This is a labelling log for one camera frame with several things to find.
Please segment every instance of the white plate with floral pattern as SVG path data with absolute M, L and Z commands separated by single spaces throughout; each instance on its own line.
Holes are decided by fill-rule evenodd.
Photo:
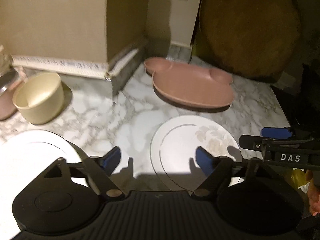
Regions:
M 205 180 L 196 163 L 199 146 L 215 157 L 242 162 L 236 140 L 221 125 L 197 115 L 174 117 L 158 128 L 150 144 L 153 169 L 170 190 L 192 192 Z M 232 178 L 230 185 L 239 179 Z

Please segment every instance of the white plate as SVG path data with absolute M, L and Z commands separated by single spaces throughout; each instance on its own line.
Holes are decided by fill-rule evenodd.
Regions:
M 170 190 L 192 192 L 205 180 L 196 163 L 198 146 L 215 157 L 224 155 L 234 161 L 234 154 L 232 156 L 229 152 L 241 154 L 231 134 L 210 119 L 182 115 L 168 120 L 152 138 L 150 159 L 156 174 Z M 238 183 L 239 179 L 232 178 L 230 185 Z
M 0 147 L 0 239 L 11 239 L 20 232 L 12 215 L 14 198 L 59 157 L 68 163 L 81 162 L 65 139 L 44 130 L 22 132 Z M 82 178 L 74 182 L 86 186 Z

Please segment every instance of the wall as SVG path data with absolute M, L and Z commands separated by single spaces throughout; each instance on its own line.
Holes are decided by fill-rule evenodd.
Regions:
M 147 34 L 189 47 L 200 0 L 149 0 Z
M 320 59 L 320 0 L 295 0 L 301 13 L 302 34 L 295 53 L 288 62 L 287 74 L 296 78 L 302 76 L 302 64 Z
M 108 61 L 125 46 L 145 34 L 148 0 L 108 0 Z
M 11 54 L 106 62 L 106 0 L 0 0 Z

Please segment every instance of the white wall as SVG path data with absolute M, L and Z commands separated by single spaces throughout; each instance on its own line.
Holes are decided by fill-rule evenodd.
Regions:
M 149 0 L 147 34 L 189 47 L 200 0 Z

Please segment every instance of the screw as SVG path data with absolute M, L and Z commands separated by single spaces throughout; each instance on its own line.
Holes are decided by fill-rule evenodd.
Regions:
M 109 189 L 106 194 L 108 197 L 119 197 L 122 195 L 122 191 L 119 189 Z
M 197 197 L 206 197 L 210 194 L 210 191 L 205 188 L 198 188 L 193 192 Z

